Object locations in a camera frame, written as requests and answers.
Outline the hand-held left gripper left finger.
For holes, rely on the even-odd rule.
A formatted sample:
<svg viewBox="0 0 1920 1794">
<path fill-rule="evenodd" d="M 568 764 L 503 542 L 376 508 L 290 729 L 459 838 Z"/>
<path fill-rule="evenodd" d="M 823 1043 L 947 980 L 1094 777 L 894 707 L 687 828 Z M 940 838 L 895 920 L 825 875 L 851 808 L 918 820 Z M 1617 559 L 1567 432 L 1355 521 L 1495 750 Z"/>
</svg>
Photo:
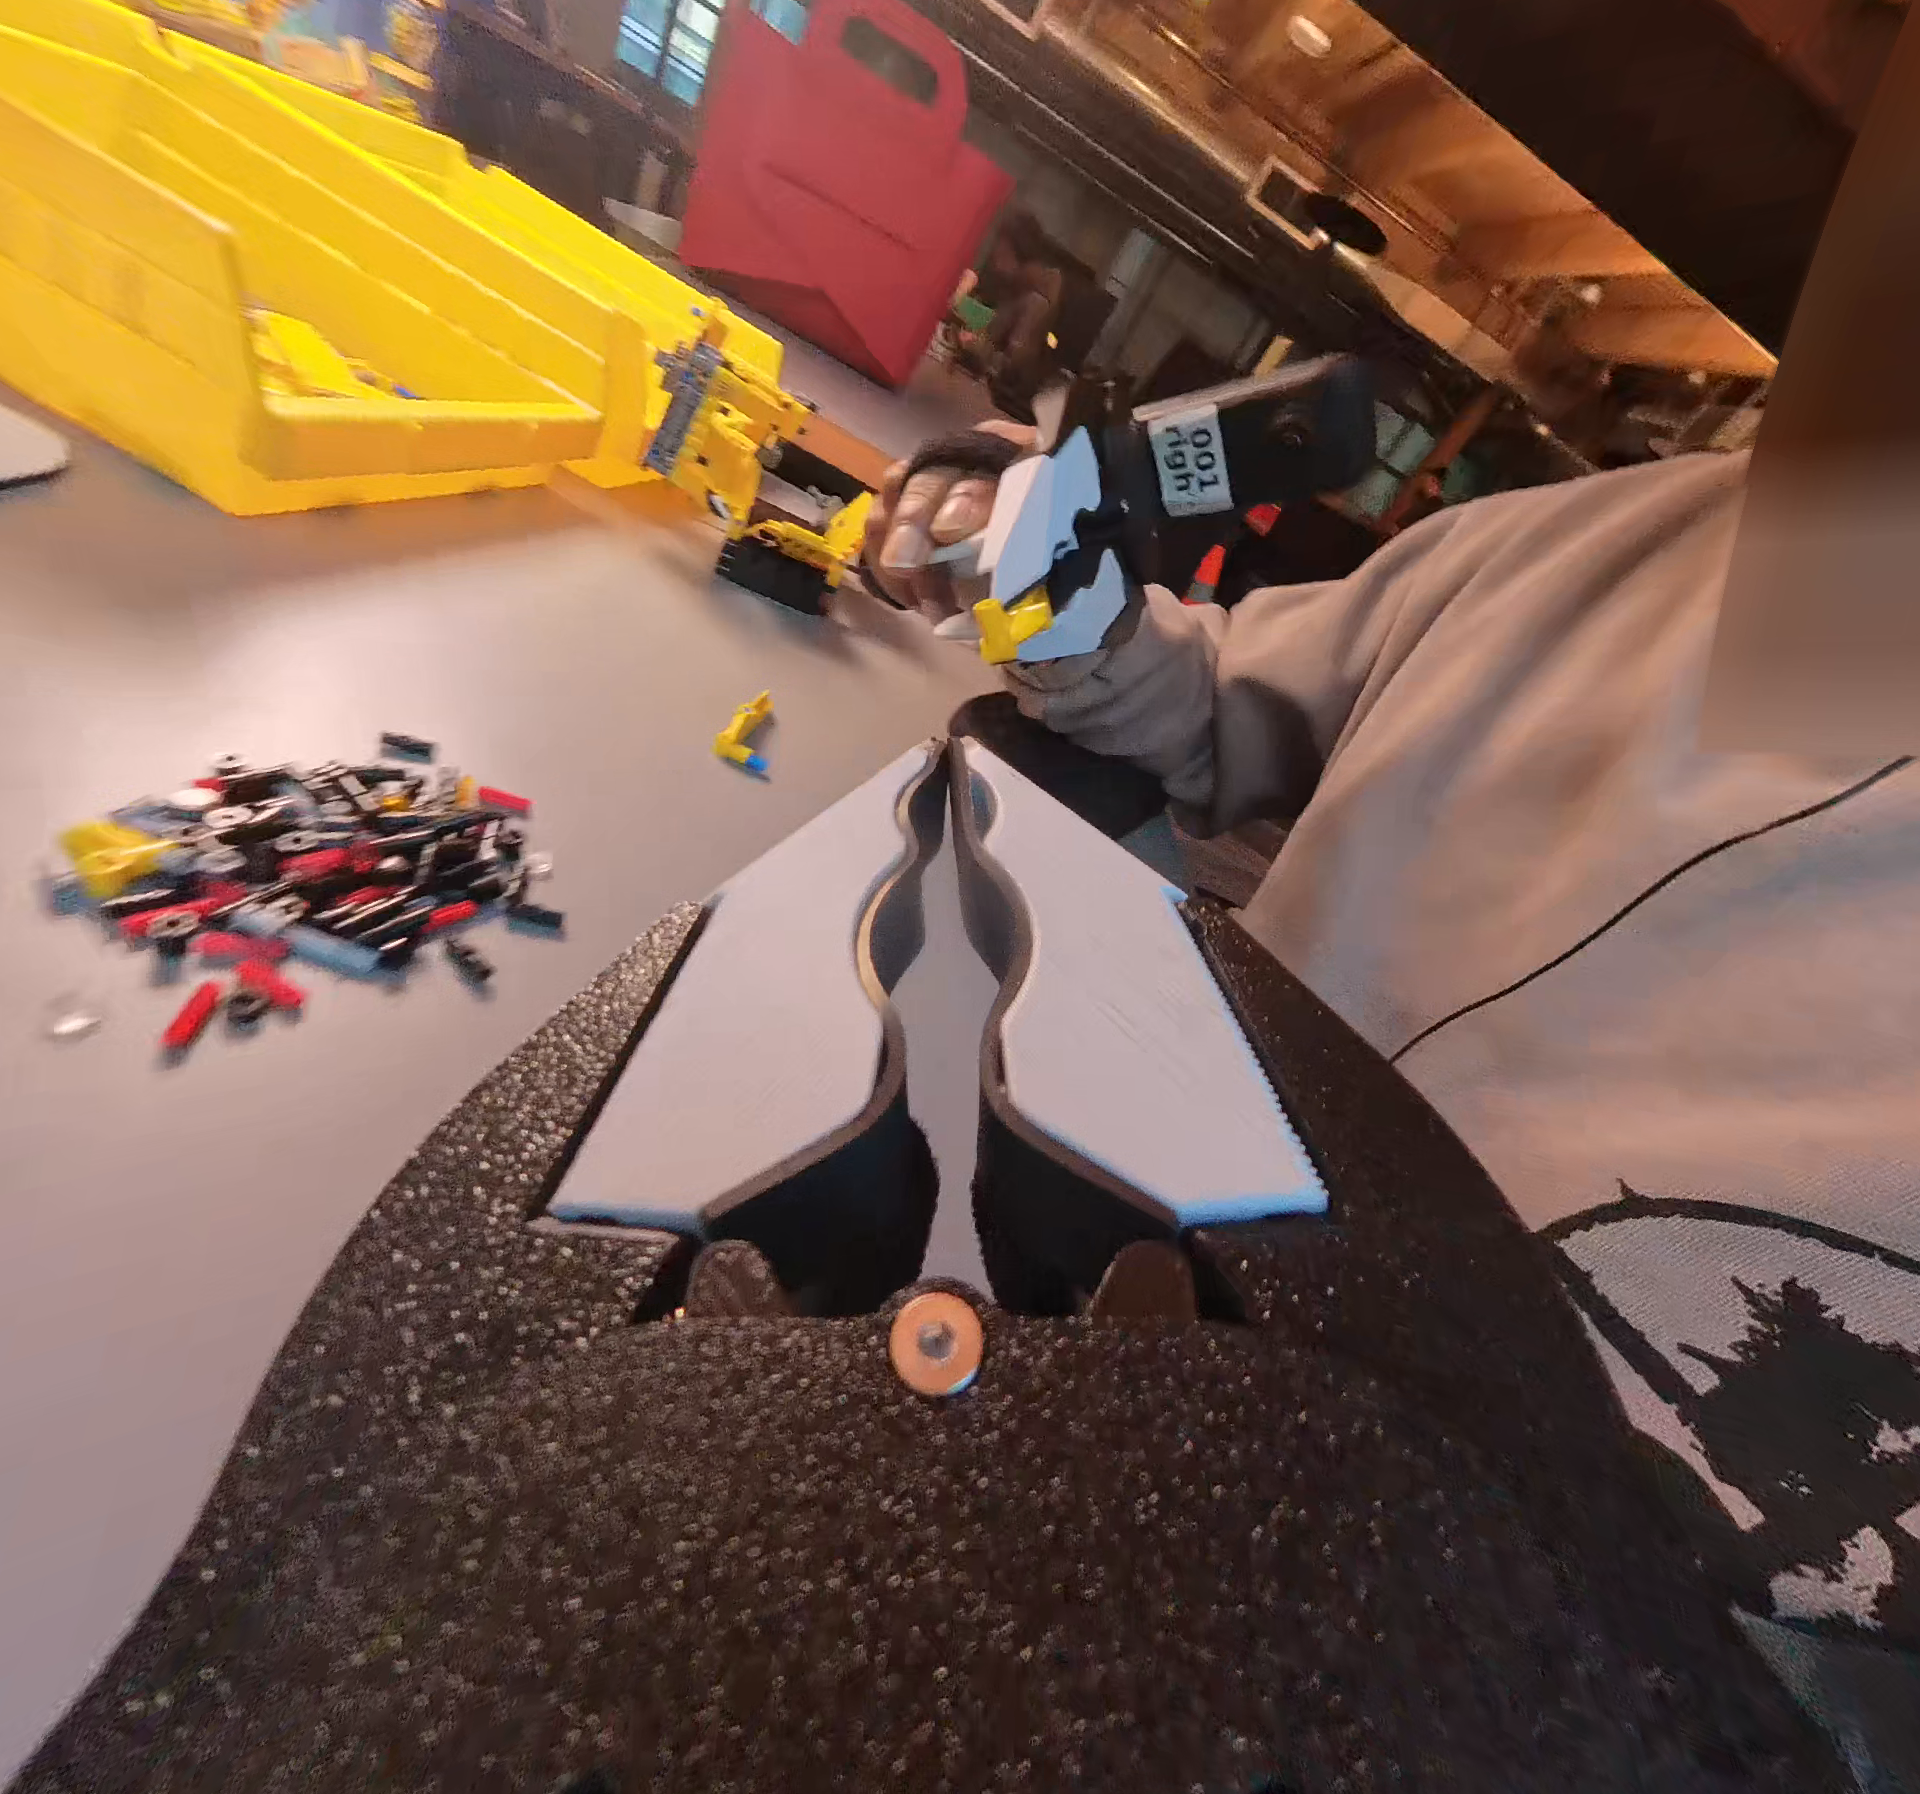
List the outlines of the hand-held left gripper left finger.
<svg viewBox="0 0 1920 1794">
<path fill-rule="evenodd" d="M 711 1234 L 906 1092 L 899 977 L 943 846 L 947 750 L 913 743 L 707 899 L 545 1213 Z"/>
</svg>

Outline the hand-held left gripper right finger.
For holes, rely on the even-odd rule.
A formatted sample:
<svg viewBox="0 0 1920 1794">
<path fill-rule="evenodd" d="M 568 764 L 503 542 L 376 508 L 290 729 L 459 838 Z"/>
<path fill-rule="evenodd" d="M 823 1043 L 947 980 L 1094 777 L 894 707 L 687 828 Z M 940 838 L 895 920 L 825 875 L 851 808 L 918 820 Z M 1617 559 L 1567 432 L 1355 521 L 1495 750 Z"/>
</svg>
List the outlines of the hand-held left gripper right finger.
<svg viewBox="0 0 1920 1794">
<path fill-rule="evenodd" d="M 947 829 L 998 980 L 981 1080 L 1020 1142 L 1174 1228 L 1321 1216 L 1329 1192 L 1185 893 L 982 743 L 947 743 Z"/>
</svg>

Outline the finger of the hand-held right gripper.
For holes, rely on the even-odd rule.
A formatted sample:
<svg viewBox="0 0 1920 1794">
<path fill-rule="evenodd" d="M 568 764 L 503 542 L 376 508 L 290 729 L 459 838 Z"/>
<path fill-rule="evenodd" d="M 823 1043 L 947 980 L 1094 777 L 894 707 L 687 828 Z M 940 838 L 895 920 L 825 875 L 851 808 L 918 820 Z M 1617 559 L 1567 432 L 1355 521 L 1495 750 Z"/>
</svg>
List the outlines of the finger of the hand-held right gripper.
<svg viewBox="0 0 1920 1794">
<path fill-rule="evenodd" d="M 1050 456 L 1010 465 L 998 481 L 992 516 L 981 535 L 989 583 L 1046 583 L 1052 559 L 1074 552 L 1074 521 L 1104 508 L 1104 465 L 1091 427 Z"/>
<path fill-rule="evenodd" d="M 1114 631 L 1143 610 L 1143 587 L 1118 556 L 1104 556 L 1094 583 L 1072 589 L 1068 604 L 1023 641 L 1023 663 L 1057 663 L 1104 650 Z"/>
</svg>

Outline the yellow toy robot model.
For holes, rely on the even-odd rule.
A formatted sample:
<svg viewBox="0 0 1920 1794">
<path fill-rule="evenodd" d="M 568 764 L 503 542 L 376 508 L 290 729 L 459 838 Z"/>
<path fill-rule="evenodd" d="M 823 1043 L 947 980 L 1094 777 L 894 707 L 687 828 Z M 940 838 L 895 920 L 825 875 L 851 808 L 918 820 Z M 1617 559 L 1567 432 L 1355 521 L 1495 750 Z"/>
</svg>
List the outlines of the yellow toy robot model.
<svg viewBox="0 0 1920 1794">
<path fill-rule="evenodd" d="M 800 616 L 825 616 L 851 576 L 871 491 L 807 513 L 766 513 L 763 481 L 813 405 L 734 349 L 737 318 L 707 298 L 690 338 L 657 353 L 661 414 L 644 466 L 705 505 L 722 524 L 718 576 Z"/>
</svg>

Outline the pile of small connector pins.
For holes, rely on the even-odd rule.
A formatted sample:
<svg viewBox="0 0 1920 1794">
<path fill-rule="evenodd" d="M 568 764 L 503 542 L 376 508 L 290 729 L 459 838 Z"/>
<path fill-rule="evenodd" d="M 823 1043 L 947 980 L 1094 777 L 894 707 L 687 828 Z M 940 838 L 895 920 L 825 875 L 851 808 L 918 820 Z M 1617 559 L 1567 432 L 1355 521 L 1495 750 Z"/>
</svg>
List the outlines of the pile of small connector pins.
<svg viewBox="0 0 1920 1794">
<path fill-rule="evenodd" d="M 500 788 L 438 755 L 209 755 L 164 793 L 138 793 L 51 837 L 38 899 L 90 920 L 164 977 L 204 966 L 229 996 L 238 961 L 286 977 L 401 980 L 440 954 L 459 983 L 488 988 L 477 926 L 564 941 L 550 857 L 534 820 L 485 813 Z"/>
</svg>

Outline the red tote bag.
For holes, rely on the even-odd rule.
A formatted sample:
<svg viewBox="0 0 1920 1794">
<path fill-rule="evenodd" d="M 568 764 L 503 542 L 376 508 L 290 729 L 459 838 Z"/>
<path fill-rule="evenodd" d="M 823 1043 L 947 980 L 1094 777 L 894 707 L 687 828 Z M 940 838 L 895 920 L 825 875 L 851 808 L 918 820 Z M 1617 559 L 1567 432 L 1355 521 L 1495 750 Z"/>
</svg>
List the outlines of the red tote bag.
<svg viewBox="0 0 1920 1794">
<path fill-rule="evenodd" d="M 705 92 L 676 256 L 906 391 L 1013 180 L 970 146 L 959 42 L 899 0 L 743 19 Z"/>
</svg>

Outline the person's beige sweatshirt torso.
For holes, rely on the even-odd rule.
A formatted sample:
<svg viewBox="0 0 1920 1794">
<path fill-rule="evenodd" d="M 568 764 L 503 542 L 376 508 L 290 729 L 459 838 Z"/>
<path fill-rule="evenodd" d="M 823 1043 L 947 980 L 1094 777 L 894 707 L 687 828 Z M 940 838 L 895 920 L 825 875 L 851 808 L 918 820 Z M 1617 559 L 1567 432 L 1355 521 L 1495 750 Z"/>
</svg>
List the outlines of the person's beige sweatshirt torso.
<svg viewBox="0 0 1920 1794">
<path fill-rule="evenodd" d="M 1247 912 L 1397 1049 L 1689 855 L 1859 773 L 1738 755 L 1627 824 L 1338 761 Z M 1545 1241 L 1738 1629 L 1859 1788 L 1916 1788 L 1916 768 L 1721 855 L 1404 1059 Z"/>
</svg>

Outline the heap of grey blue pieces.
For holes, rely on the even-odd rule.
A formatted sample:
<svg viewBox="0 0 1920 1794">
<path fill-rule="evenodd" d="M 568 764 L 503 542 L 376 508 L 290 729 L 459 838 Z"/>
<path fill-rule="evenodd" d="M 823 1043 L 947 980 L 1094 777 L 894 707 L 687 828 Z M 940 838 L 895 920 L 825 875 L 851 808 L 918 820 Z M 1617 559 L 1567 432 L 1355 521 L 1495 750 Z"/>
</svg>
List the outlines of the heap of grey blue pieces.
<svg viewBox="0 0 1920 1794">
<path fill-rule="evenodd" d="M 315 322 L 250 304 L 257 384 L 286 398 L 415 398 L 379 369 L 343 353 Z"/>
</svg>

